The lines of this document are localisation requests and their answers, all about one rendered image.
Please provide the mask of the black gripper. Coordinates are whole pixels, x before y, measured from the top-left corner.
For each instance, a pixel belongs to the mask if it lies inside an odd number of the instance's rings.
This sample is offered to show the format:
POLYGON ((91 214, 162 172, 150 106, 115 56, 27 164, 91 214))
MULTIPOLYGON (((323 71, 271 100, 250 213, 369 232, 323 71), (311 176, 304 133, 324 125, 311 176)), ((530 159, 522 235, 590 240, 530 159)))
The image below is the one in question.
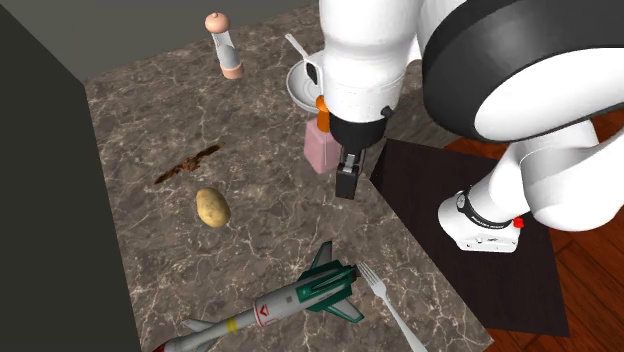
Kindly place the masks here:
POLYGON ((364 158, 362 150, 382 139, 387 122, 392 116, 393 110, 389 106, 381 110, 379 120, 366 123, 349 122, 330 114, 330 133, 343 148, 336 169, 336 197, 354 199, 362 172, 362 159, 364 158))

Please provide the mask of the pink bottle with orange cap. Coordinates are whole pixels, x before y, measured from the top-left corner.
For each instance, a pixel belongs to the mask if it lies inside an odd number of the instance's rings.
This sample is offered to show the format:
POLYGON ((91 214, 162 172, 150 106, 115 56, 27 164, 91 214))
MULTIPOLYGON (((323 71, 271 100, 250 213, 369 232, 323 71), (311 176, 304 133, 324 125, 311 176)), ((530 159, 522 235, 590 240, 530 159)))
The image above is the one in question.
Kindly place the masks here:
POLYGON ((319 112, 316 118, 306 124, 304 155, 313 169, 322 174, 337 167, 341 145, 330 133, 330 114, 325 106, 324 96, 319 95, 315 104, 319 112))

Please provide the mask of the white bowl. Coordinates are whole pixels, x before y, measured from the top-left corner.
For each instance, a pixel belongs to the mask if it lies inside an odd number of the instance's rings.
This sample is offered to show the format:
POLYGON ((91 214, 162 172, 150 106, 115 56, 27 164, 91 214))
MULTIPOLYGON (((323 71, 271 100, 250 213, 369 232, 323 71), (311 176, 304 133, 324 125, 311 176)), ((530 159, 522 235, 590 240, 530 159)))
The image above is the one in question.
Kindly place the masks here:
POLYGON ((316 100, 323 93, 323 74, 318 64, 323 62, 323 50, 311 54, 311 58, 316 64, 314 68, 316 80, 311 79, 308 74, 308 63, 304 60, 299 60, 287 74, 286 87, 296 105, 305 111, 318 113, 319 109, 316 106, 316 100))

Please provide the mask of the silver fork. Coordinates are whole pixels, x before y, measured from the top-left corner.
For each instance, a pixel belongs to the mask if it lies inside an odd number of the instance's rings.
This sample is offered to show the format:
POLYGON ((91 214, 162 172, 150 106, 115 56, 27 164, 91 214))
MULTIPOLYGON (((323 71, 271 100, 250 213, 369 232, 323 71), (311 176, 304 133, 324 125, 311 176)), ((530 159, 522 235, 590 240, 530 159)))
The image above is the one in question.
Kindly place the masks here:
POLYGON ((399 328, 401 329, 412 352, 428 352, 425 345, 412 332, 410 327, 405 323, 405 321, 401 318, 393 305, 390 303, 387 296, 387 287, 383 280, 367 264, 361 262, 357 264, 357 267, 362 277, 366 280, 367 284, 372 289, 373 293, 383 300, 384 304, 386 305, 394 320, 397 322, 399 328))

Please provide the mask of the grey and green toy rocket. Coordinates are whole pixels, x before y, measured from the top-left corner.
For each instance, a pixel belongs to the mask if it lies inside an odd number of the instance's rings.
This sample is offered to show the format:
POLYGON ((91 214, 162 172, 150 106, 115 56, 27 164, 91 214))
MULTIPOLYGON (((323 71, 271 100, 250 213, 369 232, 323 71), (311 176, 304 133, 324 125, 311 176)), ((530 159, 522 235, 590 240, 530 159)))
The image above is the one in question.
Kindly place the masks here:
POLYGON ((332 258, 332 243, 327 241, 297 281, 255 299, 250 309, 222 321, 186 319, 182 324, 192 332, 164 342, 153 352, 208 352, 224 336, 251 325, 265 327, 304 310, 325 311, 357 323, 363 314, 349 297, 352 284, 360 276, 357 266, 332 258))

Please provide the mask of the yellow potato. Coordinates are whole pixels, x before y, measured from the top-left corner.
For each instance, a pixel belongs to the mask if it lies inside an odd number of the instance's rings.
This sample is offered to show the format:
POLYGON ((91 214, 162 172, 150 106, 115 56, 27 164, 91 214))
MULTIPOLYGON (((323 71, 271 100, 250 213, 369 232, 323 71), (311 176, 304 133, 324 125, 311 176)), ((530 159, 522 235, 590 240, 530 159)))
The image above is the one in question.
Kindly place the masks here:
POLYGON ((230 207, 217 189, 200 189, 196 194, 196 205, 200 219, 211 227, 222 227, 231 218, 230 207))

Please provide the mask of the white spoon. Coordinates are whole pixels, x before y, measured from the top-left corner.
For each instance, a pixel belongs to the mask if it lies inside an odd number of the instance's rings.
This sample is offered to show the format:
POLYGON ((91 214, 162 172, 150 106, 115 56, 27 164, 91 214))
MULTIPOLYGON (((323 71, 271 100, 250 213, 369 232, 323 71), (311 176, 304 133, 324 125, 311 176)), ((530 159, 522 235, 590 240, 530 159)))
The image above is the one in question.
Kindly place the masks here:
POLYGON ((318 72, 316 66, 309 60, 309 54, 301 46, 301 44, 294 38, 291 33, 285 35, 286 40, 293 46, 293 48, 300 54, 303 59, 305 72, 309 79, 317 85, 319 83, 318 72))

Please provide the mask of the peach and grey pepper grinder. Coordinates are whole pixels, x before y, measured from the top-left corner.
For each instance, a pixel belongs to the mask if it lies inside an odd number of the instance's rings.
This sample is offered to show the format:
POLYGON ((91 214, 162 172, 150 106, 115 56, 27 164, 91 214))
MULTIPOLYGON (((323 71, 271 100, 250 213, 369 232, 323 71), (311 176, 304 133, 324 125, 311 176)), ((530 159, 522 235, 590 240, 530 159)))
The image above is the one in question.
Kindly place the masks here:
POLYGON ((223 13, 211 13, 205 19, 205 28, 213 38, 223 76, 230 80, 242 78, 244 66, 229 34, 229 18, 223 13))

